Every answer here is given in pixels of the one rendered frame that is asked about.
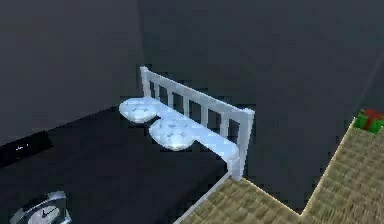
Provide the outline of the silver alarm clock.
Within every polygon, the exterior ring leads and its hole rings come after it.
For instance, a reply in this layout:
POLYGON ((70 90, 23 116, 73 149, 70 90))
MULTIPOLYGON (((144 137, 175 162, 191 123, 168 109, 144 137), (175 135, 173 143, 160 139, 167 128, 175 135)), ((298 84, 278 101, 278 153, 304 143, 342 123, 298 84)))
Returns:
POLYGON ((10 224, 71 224, 64 191, 49 192, 34 198, 19 208, 10 224))

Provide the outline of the green box with red ribbon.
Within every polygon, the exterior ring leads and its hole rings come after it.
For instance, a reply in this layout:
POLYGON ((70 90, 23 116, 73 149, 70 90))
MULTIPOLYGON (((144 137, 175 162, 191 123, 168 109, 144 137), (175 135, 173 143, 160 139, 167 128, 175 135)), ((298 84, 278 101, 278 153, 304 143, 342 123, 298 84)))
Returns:
POLYGON ((361 109, 353 126, 377 134, 384 127, 384 112, 377 112, 373 109, 361 109))

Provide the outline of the pale blue pillow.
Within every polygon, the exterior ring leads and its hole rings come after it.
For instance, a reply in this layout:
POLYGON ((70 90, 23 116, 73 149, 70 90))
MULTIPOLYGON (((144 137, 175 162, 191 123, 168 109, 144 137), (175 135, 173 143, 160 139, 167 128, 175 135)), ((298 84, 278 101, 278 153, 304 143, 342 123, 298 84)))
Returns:
POLYGON ((159 119, 149 127, 152 139, 171 151, 189 148, 196 140, 187 123, 175 119, 159 119))
POLYGON ((118 109, 124 118, 135 123, 145 123, 158 113, 156 104, 148 98, 129 98, 118 109))

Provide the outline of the white bed with black cover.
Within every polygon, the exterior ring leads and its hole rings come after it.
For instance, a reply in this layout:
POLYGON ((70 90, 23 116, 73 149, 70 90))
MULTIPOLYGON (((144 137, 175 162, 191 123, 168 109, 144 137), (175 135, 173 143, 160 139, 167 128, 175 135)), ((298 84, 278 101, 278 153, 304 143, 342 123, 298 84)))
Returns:
POLYGON ((135 123, 112 106, 0 147, 0 224, 55 191, 66 194, 71 224, 181 224, 227 179, 242 179, 254 111, 140 73, 153 119, 135 123), (189 124, 196 140, 164 148, 149 134, 159 119, 189 124))

